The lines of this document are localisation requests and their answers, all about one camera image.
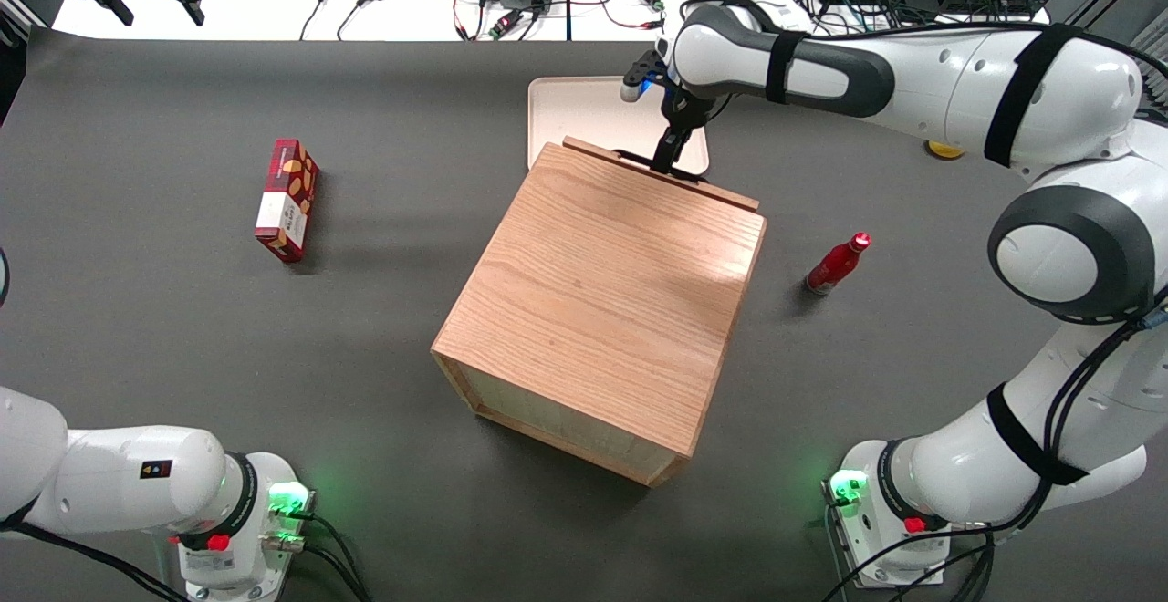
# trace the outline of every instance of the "warning sticker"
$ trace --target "warning sticker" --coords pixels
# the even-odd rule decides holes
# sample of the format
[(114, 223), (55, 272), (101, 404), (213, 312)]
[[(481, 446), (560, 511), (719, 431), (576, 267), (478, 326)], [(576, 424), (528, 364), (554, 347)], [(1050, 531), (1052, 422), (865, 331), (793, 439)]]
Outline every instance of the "warning sticker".
[(187, 552), (187, 567), (193, 570), (230, 570), (235, 567), (235, 553), (214, 552), (209, 554)]

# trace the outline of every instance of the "black strap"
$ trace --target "black strap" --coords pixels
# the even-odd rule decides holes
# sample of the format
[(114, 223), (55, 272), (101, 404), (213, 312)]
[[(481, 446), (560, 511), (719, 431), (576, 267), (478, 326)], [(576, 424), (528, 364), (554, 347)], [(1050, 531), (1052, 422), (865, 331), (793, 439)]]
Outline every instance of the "black strap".
[(25, 523), (25, 517), (28, 515), (29, 511), (33, 510), (33, 506), (36, 506), (36, 501), (40, 498), (41, 496), (34, 497), (33, 501), (29, 501), (25, 506), (18, 508), (16, 512), (13, 513), (12, 515), (8, 515), (4, 520), (0, 520), (0, 533), (12, 531), (19, 527), (22, 523)]
[(986, 159), (1007, 167), (1010, 165), (1014, 138), (1017, 137), (1018, 126), (1022, 125), (1022, 118), (1030, 106), (1030, 98), (1034, 98), (1034, 92), (1038, 90), (1047, 69), (1050, 69), (1051, 62), (1055, 62), (1063, 46), (1082, 33), (1080, 27), (1051, 25), (1040, 32), (1038, 36), (1014, 57), (1014, 62), (1018, 64), (1017, 69), (1014, 69), (1014, 76), (997, 101), (997, 109), (986, 133)]
[(787, 104), (787, 69), (795, 58), (795, 46), (807, 36), (806, 32), (779, 32), (771, 44), (771, 62), (766, 67), (766, 99)]
[(994, 392), (986, 397), (986, 403), (989, 406), (989, 418), (994, 422), (997, 435), (1002, 436), (1002, 442), (1010, 448), (1014, 456), (1043, 480), (1055, 485), (1070, 485), (1087, 476), (1087, 472), (1063, 463), (1038, 447), (1030, 431), (1022, 427), (1022, 422), (1018, 422), (1017, 416), (1006, 403), (1004, 389), (1006, 383), (994, 388)]

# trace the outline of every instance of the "bottle cap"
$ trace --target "bottle cap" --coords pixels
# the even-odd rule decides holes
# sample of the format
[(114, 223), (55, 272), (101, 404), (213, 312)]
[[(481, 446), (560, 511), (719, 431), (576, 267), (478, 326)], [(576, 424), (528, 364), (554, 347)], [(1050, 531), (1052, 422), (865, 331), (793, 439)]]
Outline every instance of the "bottle cap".
[(851, 248), (851, 250), (861, 252), (862, 250), (871, 245), (871, 243), (872, 243), (871, 235), (869, 235), (868, 233), (856, 233), (851, 237), (851, 241), (848, 242), (848, 245)]

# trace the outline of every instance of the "label sticker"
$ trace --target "label sticker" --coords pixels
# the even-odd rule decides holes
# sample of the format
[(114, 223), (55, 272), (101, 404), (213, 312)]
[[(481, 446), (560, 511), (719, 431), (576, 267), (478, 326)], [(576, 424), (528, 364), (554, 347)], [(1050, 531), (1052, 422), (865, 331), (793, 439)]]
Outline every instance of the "label sticker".
[(292, 200), (292, 196), (284, 194), (284, 210), (280, 212), (280, 224), (297, 248), (304, 248), (304, 228), (308, 223), (308, 217), (300, 210), (300, 206)]
[(164, 479), (171, 477), (171, 464), (173, 461), (142, 461), (141, 469), (138, 470), (139, 479)]
[(187, 567), (193, 570), (230, 570), (235, 567), (235, 552), (187, 552)]

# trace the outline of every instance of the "gray table surface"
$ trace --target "gray table surface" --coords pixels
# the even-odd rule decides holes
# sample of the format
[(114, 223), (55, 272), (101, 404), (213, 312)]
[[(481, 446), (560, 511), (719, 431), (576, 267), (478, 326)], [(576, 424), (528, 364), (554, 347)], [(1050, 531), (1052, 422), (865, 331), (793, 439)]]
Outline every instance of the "gray table surface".
[[(5, 386), (71, 427), (202, 427), (287, 457), (381, 602), (819, 600), (819, 479), (861, 440), (946, 423), (1051, 335), (985, 256), (1023, 182), (736, 101), (710, 174), (770, 229), (696, 457), (647, 491), (477, 420), (427, 353), (524, 174), (528, 82), (621, 74), (642, 50), (36, 34), (0, 130)], [(292, 268), (251, 236), (277, 137), (325, 171)], [(860, 270), (806, 303), (805, 270), (860, 229)], [(1001, 549), (987, 598), (1163, 600), (1162, 445), (1134, 485)], [(152, 565), (139, 534), (85, 540)], [(0, 541), (0, 573), (6, 601), (146, 600), (41, 545)], [(347, 598), (296, 560), (285, 600)]]

